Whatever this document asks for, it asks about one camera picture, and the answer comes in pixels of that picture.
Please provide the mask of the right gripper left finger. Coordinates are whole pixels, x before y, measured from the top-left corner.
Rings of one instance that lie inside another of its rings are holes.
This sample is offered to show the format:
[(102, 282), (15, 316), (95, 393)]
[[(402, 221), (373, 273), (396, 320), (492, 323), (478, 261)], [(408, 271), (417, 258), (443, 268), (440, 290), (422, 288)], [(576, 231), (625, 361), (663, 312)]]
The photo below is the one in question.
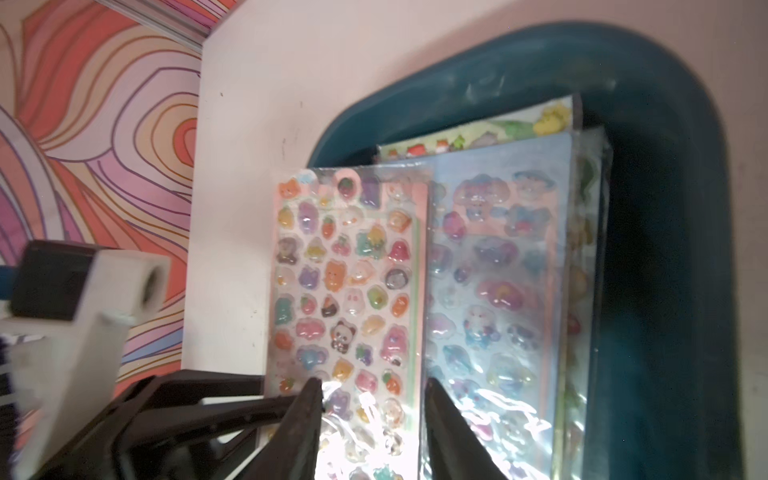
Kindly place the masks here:
[(322, 415), (322, 382), (310, 378), (271, 440), (236, 478), (314, 479)]

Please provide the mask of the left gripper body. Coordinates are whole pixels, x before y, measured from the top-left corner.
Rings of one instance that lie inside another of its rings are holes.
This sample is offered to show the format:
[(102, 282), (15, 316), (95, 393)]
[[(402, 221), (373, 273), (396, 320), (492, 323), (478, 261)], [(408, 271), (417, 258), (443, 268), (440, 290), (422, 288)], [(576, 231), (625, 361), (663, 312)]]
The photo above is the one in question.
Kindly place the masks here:
[(300, 444), (260, 430), (291, 397), (263, 398), (258, 375), (180, 370), (129, 387), (39, 470), (36, 479), (297, 479)]

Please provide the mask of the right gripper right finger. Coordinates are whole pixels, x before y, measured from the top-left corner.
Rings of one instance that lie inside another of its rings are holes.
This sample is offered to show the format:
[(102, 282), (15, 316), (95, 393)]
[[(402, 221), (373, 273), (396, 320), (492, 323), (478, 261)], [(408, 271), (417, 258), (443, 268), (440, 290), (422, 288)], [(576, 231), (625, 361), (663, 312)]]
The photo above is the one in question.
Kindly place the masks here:
[(505, 479), (435, 378), (426, 382), (424, 415), (433, 479)]

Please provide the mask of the pink sticker sheet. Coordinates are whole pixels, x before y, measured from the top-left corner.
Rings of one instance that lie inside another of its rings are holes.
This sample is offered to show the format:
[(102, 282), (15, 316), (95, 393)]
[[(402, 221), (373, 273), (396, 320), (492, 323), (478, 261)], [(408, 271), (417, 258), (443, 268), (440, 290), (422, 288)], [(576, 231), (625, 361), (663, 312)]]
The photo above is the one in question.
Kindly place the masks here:
[(419, 475), (429, 194), (400, 166), (277, 183), (265, 390), (320, 380), (320, 479)]

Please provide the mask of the teal storage box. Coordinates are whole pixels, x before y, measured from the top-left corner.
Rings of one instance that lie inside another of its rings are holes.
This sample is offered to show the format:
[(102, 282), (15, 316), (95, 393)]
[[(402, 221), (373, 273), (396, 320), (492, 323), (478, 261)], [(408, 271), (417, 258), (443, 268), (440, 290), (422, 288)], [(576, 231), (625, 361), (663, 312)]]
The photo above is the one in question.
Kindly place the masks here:
[(588, 475), (740, 479), (726, 138), (704, 84), (670, 50), (600, 23), (528, 27), (346, 109), (310, 164), (366, 164), (377, 144), (569, 93), (614, 152)]

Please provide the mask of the blue sticker sheet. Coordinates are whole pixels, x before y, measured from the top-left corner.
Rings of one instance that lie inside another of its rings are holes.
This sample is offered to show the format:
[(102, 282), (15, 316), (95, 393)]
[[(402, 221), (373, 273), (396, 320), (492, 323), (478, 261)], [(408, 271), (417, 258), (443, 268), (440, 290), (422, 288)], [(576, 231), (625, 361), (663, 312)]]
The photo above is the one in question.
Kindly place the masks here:
[(553, 470), (573, 137), (441, 154), (426, 368), (499, 472)]

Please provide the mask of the green animal sticker sheet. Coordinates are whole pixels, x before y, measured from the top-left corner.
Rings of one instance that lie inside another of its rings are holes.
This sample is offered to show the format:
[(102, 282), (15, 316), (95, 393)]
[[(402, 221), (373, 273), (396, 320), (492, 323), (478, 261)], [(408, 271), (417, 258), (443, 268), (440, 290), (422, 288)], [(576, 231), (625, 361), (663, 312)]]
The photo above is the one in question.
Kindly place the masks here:
[(573, 137), (571, 209), (567, 226), (567, 293), (561, 323), (555, 391), (553, 470), (546, 479), (584, 475), (584, 437), (590, 390), (592, 330), (603, 283), (608, 182), (613, 150), (602, 126), (582, 123), (580, 99), (566, 96), (516, 112), (381, 145), (380, 162), (411, 166), (433, 183), (427, 161), (441, 154), (531, 140), (560, 133)]

